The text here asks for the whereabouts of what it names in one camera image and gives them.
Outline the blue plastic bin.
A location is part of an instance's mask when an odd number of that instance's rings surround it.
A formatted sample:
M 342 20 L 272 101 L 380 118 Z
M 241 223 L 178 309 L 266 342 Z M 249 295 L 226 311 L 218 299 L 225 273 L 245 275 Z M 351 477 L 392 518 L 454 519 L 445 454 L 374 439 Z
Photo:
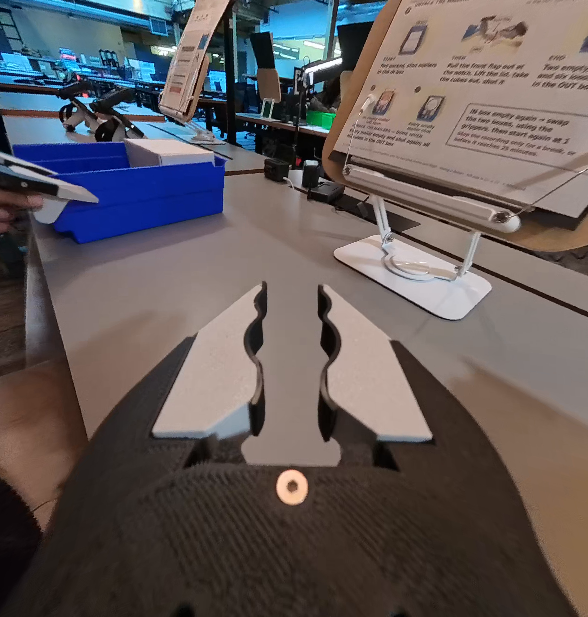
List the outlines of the blue plastic bin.
M 133 166 L 114 143 L 16 144 L 14 154 L 83 187 L 97 203 L 69 201 L 50 226 L 85 244 L 223 211 L 225 159 Z

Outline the person's left hand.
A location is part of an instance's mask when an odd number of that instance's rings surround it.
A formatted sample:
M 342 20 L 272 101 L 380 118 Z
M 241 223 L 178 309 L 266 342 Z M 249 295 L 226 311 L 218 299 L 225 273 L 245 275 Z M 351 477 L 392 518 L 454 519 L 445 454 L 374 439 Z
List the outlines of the person's left hand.
M 0 189 L 0 235 L 9 232 L 20 212 L 38 211 L 43 198 L 38 194 L 19 194 Z

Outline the white cardboard mailer box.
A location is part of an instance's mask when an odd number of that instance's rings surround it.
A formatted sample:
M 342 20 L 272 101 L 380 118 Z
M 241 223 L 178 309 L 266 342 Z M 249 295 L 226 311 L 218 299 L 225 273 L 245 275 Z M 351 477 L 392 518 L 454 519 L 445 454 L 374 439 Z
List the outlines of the white cardboard mailer box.
M 176 139 L 130 138 L 124 140 L 131 167 L 176 166 L 208 163 L 215 165 L 212 150 Z

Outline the person's tan trouser leg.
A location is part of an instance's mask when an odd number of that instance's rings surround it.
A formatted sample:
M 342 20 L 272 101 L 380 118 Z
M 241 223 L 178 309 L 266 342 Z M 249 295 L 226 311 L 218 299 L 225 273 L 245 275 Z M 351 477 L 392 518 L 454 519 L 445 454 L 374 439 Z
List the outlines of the person's tan trouser leg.
M 67 361 L 0 376 L 0 478 L 24 500 L 41 531 L 88 443 Z

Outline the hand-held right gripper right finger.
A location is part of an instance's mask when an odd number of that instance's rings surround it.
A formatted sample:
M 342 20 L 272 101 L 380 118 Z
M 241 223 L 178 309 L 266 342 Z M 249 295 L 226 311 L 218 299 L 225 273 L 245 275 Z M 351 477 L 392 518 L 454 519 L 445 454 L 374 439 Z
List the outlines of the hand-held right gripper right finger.
M 390 337 L 333 288 L 318 288 L 318 423 L 325 442 L 430 443 L 433 434 Z

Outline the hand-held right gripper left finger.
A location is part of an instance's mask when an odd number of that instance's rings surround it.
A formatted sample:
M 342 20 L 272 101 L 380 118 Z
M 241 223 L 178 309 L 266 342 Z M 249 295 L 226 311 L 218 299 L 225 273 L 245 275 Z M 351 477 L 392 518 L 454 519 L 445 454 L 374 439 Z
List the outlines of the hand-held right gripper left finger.
M 199 330 L 152 428 L 159 439 L 258 436 L 264 426 L 267 283 L 262 282 Z

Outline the person's black knitted sweater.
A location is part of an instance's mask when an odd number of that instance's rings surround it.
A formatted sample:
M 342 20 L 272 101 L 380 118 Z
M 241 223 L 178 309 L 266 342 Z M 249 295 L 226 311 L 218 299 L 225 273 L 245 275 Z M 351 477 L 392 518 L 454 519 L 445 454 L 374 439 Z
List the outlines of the person's black knitted sweater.
M 29 566 L 41 537 L 26 502 L 0 478 L 0 609 Z

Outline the spare hand-held gripper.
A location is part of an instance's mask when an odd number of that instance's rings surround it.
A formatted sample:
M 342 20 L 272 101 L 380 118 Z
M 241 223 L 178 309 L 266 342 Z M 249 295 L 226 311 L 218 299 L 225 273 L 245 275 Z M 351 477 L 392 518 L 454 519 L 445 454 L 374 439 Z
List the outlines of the spare hand-held gripper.
M 146 138 L 144 132 L 139 127 L 115 109 L 115 106 L 121 103 L 133 103 L 135 99 L 135 89 L 120 88 L 90 103 L 92 112 L 99 118 L 104 119 L 93 131 L 96 142 L 112 143 L 124 141 L 125 139 Z
M 89 82 L 80 80 L 57 91 L 56 96 L 67 102 L 58 112 L 59 120 L 66 132 L 74 133 L 76 128 L 82 124 L 89 130 L 89 133 L 95 133 L 99 127 L 99 118 L 79 100 L 81 95 L 87 94 L 89 90 Z

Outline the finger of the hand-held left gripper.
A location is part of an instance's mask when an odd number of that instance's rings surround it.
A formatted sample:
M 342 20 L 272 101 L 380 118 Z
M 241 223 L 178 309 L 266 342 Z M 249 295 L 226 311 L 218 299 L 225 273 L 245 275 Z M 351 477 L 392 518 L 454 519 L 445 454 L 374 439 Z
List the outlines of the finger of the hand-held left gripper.
M 0 190 L 5 197 L 10 197 L 11 194 L 40 197 L 42 205 L 34 217 L 39 223 L 47 225 L 58 220 L 69 202 L 99 203 L 99 198 L 82 186 L 17 165 L 0 165 Z
M 0 166 L 21 169 L 24 173 L 31 172 L 33 174 L 57 174 L 56 172 L 49 170 L 43 166 L 30 163 L 20 158 L 16 158 L 9 154 L 5 154 L 4 152 L 0 152 Z

